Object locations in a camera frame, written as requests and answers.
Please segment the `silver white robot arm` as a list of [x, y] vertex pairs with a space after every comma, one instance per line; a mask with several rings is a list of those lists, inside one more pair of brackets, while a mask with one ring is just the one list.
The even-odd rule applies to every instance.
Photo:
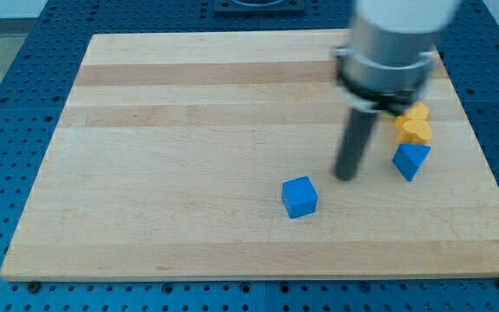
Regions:
[[401, 115], [418, 99], [431, 73], [433, 46], [456, 15], [460, 0], [358, 0], [350, 35], [334, 51], [336, 81], [350, 112], [334, 175], [353, 179], [378, 115]]

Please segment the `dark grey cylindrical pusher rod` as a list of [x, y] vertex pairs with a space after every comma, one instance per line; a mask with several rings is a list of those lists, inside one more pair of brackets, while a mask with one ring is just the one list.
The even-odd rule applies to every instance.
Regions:
[[377, 119], [377, 113], [351, 109], [334, 165], [338, 180], [350, 181], [356, 176]]

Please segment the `black gripper mounting flange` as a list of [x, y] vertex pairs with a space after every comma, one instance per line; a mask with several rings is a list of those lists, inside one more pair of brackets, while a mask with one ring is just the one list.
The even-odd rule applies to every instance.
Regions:
[[362, 101], [367, 101], [367, 104], [363, 105], [364, 111], [386, 111], [393, 115], [403, 114], [417, 101], [427, 80], [423, 77], [410, 87], [403, 87], [396, 91], [376, 91], [352, 81], [341, 69], [338, 70], [336, 79], [338, 84], [349, 93]]

